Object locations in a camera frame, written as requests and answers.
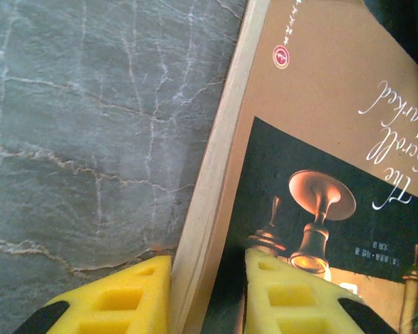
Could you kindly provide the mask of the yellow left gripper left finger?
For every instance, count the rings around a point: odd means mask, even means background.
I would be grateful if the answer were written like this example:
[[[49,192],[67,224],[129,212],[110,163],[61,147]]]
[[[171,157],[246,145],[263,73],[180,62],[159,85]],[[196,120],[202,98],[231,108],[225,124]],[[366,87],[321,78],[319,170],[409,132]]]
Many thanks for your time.
[[[54,297],[16,333],[167,333],[170,283],[171,256],[158,255]]]

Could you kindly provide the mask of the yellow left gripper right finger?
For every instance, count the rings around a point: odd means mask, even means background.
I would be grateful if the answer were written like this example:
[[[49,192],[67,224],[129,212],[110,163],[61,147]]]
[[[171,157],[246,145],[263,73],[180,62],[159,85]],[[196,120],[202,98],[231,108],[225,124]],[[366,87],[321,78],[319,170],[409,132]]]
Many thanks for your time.
[[[245,251],[246,333],[394,333],[357,295],[256,248]]]

